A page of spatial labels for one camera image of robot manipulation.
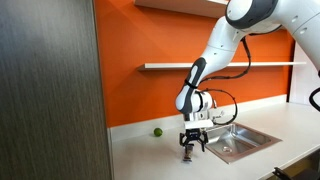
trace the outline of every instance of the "sink basin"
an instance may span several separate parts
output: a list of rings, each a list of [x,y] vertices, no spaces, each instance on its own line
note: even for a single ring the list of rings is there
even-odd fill
[[[281,141],[238,123],[207,129],[207,133],[206,148],[228,164]]]

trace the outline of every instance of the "sink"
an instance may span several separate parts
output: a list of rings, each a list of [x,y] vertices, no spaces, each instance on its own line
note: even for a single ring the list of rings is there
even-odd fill
[[[206,148],[228,164],[281,141],[238,123],[207,129],[207,133]]]

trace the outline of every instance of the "wire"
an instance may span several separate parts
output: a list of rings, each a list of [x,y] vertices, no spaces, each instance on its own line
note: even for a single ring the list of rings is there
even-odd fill
[[[213,122],[214,125],[228,125],[228,124],[232,123],[232,122],[237,118],[237,116],[238,116],[238,105],[237,105],[237,102],[236,102],[236,98],[233,97],[233,96],[232,96],[230,93],[228,93],[227,91],[224,91],[224,90],[222,90],[222,89],[209,89],[209,88],[207,88],[207,89],[205,89],[205,90],[203,90],[203,91],[201,91],[201,92],[205,92],[205,91],[206,91],[206,92],[208,92],[208,91],[217,91],[217,92],[226,93],[226,94],[228,94],[228,95],[232,98],[232,100],[233,100],[233,102],[234,102],[234,106],[235,106],[235,112],[234,112],[233,117],[232,117],[229,121],[227,121],[227,122],[225,122],[225,123],[217,123],[217,122],[215,122],[215,119],[212,120],[212,122]]]
[[[202,81],[200,81],[200,83],[203,83],[203,82],[209,81],[209,80],[213,80],[213,79],[236,79],[236,78],[240,78],[240,77],[242,77],[242,76],[244,76],[245,74],[248,73],[248,71],[250,70],[250,67],[251,67],[251,54],[250,54],[250,50],[249,50],[247,42],[246,42],[246,38],[245,37],[242,38],[241,41],[243,43],[244,49],[246,50],[247,57],[248,57],[248,60],[249,60],[249,64],[248,64],[246,70],[244,70],[242,73],[240,73],[240,74],[238,74],[236,76],[212,76],[212,77],[208,77],[208,78],[205,78]]]

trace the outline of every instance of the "orange wall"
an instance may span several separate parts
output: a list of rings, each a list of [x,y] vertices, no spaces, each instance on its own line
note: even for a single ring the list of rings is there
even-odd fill
[[[206,47],[216,19],[134,6],[133,0],[95,0],[98,45],[107,121],[110,127],[179,114],[175,98],[187,70],[137,71],[143,63],[194,62]],[[252,60],[291,61],[293,40],[280,30],[247,38]],[[247,61],[240,45],[233,62]],[[232,75],[241,69],[217,74]],[[289,68],[252,68],[236,80],[216,80],[200,88],[221,88],[237,102],[288,91]],[[214,94],[218,105],[232,102]]]

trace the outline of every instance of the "green ball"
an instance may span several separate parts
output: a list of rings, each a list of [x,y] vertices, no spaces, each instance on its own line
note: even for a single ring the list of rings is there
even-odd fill
[[[156,137],[160,137],[162,135],[162,129],[160,128],[155,128],[153,130],[153,134],[156,136]]]

